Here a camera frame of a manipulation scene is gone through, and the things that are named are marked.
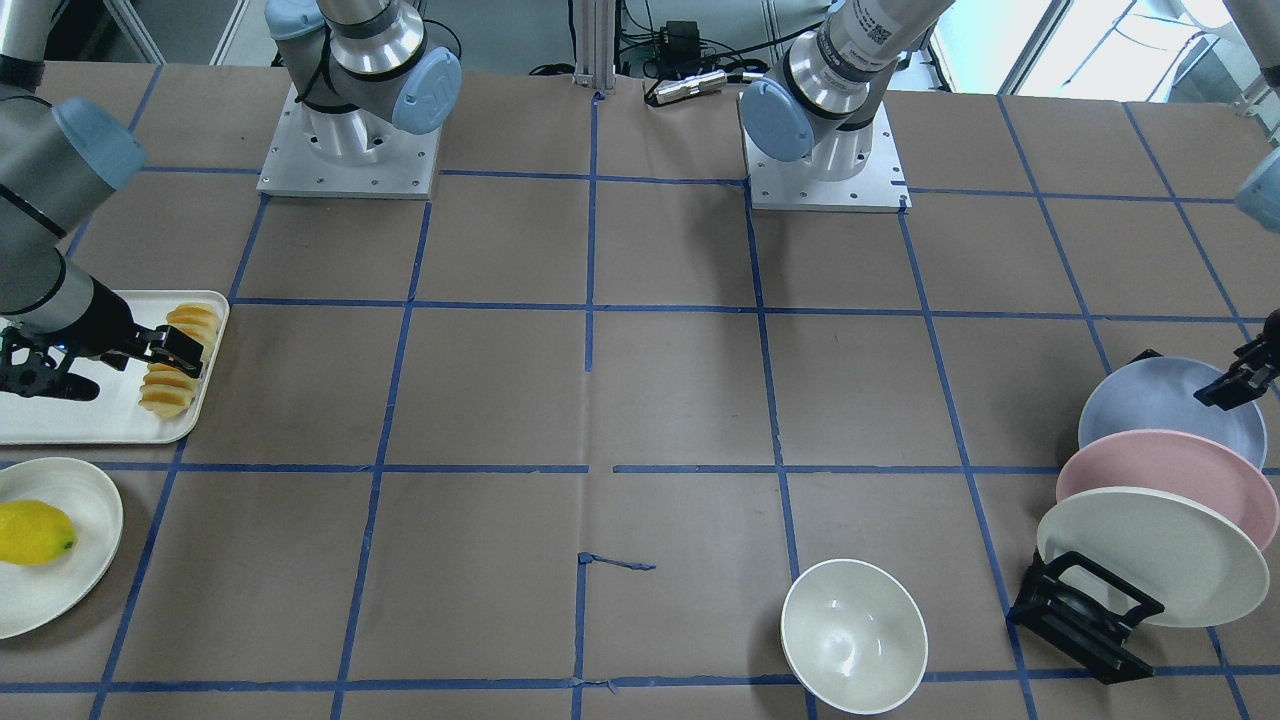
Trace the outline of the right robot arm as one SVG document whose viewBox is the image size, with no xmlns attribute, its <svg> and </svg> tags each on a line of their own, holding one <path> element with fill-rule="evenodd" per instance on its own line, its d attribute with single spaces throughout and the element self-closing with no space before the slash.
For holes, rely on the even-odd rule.
<svg viewBox="0 0 1280 720">
<path fill-rule="evenodd" d="M 55 1 L 3 4 L 3 391 L 87 402 L 79 359 L 133 361 L 198 380 L 212 340 L 188 322 L 136 323 L 123 297 L 59 250 L 88 214 L 145 165 L 136 136 L 87 97 L 40 97 Z M 410 1 L 270 1 L 268 32 L 297 101 L 315 117 L 388 129 L 439 129 L 460 96 L 458 55 L 428 37 Z"/>
</svg>

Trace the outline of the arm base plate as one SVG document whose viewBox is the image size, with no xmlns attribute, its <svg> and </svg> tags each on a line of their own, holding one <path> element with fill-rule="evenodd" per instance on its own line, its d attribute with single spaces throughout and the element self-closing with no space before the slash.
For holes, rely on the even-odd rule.
<svg viewBox="0 0 1280 720">
<path fill-rule="evenodd" d="M 364 110 L 320 113 L 285 94 L 256 188 L 271 197 L 428 201 L 442 131 L 411 135 Z"/>
<path fill-rule="evenodd" d="M 837 131 L 797 161 L 773 159 L 748 135 L 742 146 L 755 209 L 899 213 L 913 205 L 886 105 L 869 126 Z"/>
</svg>

